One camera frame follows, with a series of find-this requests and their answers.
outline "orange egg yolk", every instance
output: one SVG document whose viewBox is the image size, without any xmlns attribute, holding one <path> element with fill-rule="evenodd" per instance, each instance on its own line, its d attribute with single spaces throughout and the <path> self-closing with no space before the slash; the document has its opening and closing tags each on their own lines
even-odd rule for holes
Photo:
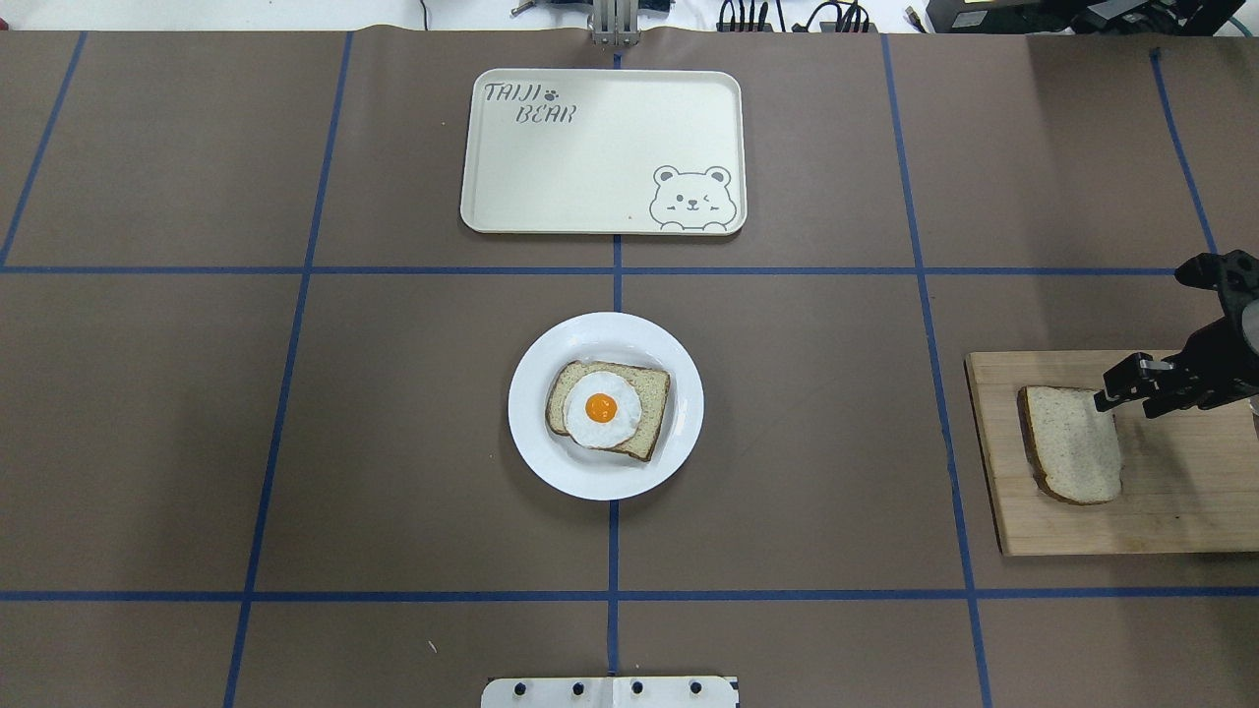
<svg viewBox="0 0 1259 708">
<path fill-rule="evenodd" d="M 617 402 L 607 393 L 596 393 L 585 399 L 585 414 L 597 423 L 606 423 L 617 414 Z"/>
</svg>

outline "white background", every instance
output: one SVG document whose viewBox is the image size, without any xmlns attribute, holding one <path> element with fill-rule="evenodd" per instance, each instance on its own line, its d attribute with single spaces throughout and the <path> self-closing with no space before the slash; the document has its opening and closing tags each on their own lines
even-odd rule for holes
<svg viewBox="0 0 1259 708">
<path fill-rule="evenodd" d="M 511 18 L 519 0 L 427 0 L 429 25 L 434 30 L 454 29 L 545 29 L 584 28 L 585 5 L 548 5 Z M 787 26 L 802 23 L 818 0 L 782 0 Z M 642 13 L 640 25 L 658 25 L 711 30 L 716 24 L 720 0 L 676 0 L 667 14 Z M 862 6 L 880 31 L 914 31 L 904 19 L 913 5 L 927 20 L 927 0 L 862 0 Z M 830 21 L 833 10 L 818 14 Z M 137 30 L 286 30 L 359 29 L 389 24 L 423 28 L 419 0 L 0 0 L 0 18 L 13 29 L 137 29 Z M 769 19 L 777 28 L 778 13 L 771 0 Z M 1238 19 L 1259 30 L 1259 0 L 1251 0 Z M 1240 34 L 1225 25 L 1221 35 Z"/>
</svg>

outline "white metal plate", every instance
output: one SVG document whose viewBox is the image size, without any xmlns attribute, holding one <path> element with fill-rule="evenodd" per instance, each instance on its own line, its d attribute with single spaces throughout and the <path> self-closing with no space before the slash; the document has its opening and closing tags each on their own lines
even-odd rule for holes
<svg viewBox="0 0 1259 708">
<path fill-rule="evenodd" d="M 573 360 L 669 372 L 665 420 L 650 461 L 587 450 L 546 427 L 551 384 Z M 704 384 L 691 355 L 660 325 L 623 312 L 589 312 L 555 325 L 520 358 L 507 391 L 507 425 L 520 456 L 546 484 L 582 499 L 626 499 L 663 482 L 690 456 L 704 425 Z"/>
<path fill-rule="evenodd" d="M 738 685 L 734 677 L 495 679 L 481 708 L 738 708 Z"/>
<path fill-rule="evenodd" d="M 747 191 L 729 74 L 490 69 L 473 84 L 460 212 L 476 231 L 731 234 Z"/>
</svg>

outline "bear drawing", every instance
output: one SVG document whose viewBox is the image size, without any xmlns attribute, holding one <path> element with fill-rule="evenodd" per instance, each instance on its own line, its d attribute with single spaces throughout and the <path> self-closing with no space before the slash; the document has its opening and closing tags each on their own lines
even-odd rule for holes
<svg viewBox="0 0 1259 708">
<path fill-rule="evenodd" d="M 739 209 L 730 199 L 730 170 L 709 168 L 681 173 L 665 165 L 656 170 L 656 199 L 651 218 L 661 231 L 723 231 Z"/>
</svg>

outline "toast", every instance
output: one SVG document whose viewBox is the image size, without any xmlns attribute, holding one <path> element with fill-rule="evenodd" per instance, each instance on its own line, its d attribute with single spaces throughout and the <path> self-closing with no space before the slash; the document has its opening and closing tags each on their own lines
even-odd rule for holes
<svg viewBox="0 0 1259 708">
<path fill-rule="evenodd" d="M 609 447 L 608 452 L 621 452 L 642 462 L 650 461 L 665 422 L 665 403 L 669 401 L 669 387 L 672 383 L 669 372 L 611 362 L 569 362 L 559 370 L 546 397 L 546 427 L 555 435 L 568 435 L 568 428 L 564 426 L 564 402 L 568 392 L 582 377 L 593 372 L 609 372 L 626 379 L 638 393 L 638 401 L 642 403 L 638 430 L 630 440 Z"/>
<path fill-rule="evenodd" d="M 1019 417 L 1036 485 L 1068 504 L 1105 504 L 1123 486 L 1114 414 L 1099 413 L 1093 394 L 1049 385 L 1019 389 Z"/>
</svg>

